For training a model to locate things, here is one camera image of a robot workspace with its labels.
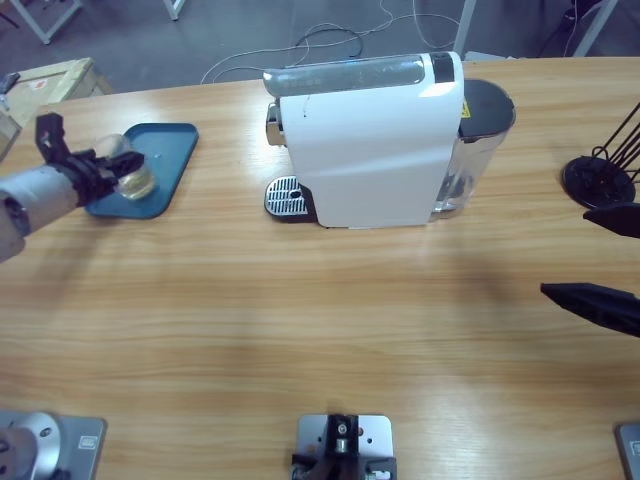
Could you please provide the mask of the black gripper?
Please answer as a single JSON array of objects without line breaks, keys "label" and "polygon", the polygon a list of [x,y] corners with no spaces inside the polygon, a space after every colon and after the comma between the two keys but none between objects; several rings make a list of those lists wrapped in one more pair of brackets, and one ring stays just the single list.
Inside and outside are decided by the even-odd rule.
[{"label": "black gripper", "polygon": [[71,182],[77,205],[86,206],[111,195],[115,191],[116,178],[138,171],[144,165],[144,159],[139,152],[98,157],[96,151],[89,148],[60,156],[57,170]]}]

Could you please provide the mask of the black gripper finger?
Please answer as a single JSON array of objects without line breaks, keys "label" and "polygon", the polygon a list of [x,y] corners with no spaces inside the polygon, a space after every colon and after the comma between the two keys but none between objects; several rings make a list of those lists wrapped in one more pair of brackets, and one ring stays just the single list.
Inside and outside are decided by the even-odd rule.
[{"label": "black gripper finger", "polygon": [[583,218],[608,231],[630,238],[640,237],[640,205],[619,203],[586,211]]},{"label": "black gripper finger", "polygon": [[639,299],[632,293],[592,283],[542,283],[540,291],[597,326],[639,337]]}]

